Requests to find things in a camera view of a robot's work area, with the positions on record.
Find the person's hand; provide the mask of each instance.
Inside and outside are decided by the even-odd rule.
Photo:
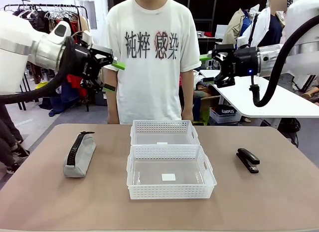
[[[184,109],[183,112],[181,113],[181,118],[182,118],[182,120],[189,120],[189,121],[193,122],[194,121],[193,110]]]
[[[108,113],[108,124],[119,124],[119,115],[117,113]]]

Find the person's neck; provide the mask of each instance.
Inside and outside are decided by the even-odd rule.
[[[147,10],[156,10],[165,5],[167,0],[135,0],[138,5]]]

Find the white t-shirt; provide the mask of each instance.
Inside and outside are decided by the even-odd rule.
[[[135,0],[108,13],[100,44],[126,65],[118,71],[117,106],[121,124],[133,120],[180,120],[180,72],[201,66],[191,12],[167,0],[146,10]]]

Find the floor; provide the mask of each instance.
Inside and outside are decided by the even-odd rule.
[[[289,77],[283,77],[280,85],[294,91]],[[86,112],[85,106],[78,106],[60,115],[49,117],[49,111],[40,109],[38,104],[26,103],[26,111],[20,111],[17,104],[7,106],[13,122],[25,138],[24,146],[30,151],[33,151],[56,125],[64,123],[106,124],[107,121],[107,107],[105,106],[90,106],[90,112]],[[302,126],[298,133],[299,149],[319,167],[319,119],[299,119],[299,121]],[[258,126],[259,122],[254,121],[244,125]],[[5,174],[5,171],[5,167],[0,165],[0,188],[11,177]]]

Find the chinese character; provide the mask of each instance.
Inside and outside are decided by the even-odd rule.
[[[139,49],[138,53],[140,53],[140,58],[142,57],[142,51],[145,51],[145,58],[147,57],[147,51],[150,50],[150,43],[149,43],[150,35],[145,32],[145,35],[143,35],[141,32],[138,34],[138,43],[139,43]]]
[[[155,36],[155,48],[156,58],[164,59],[167,58],[166,52],[168,47],[168,35],[164,31],[163,33],[158,32]]]
[[[136,34],[133,34],[133,31],[131,32],[131,36],[126,32],[126,52],[128,58],[131,55],[131,58],[136,58]]]
[[[171,33],[170,37],[169,37],[170,43],[169,43],[169,50],[172,51],[171,55],[169,56],[169,59],[171,58],[171,56],[173,56],[173,60],[176,59],[176,55],[175,52],[178,49],[178,38],[177,38],[177,33]]]

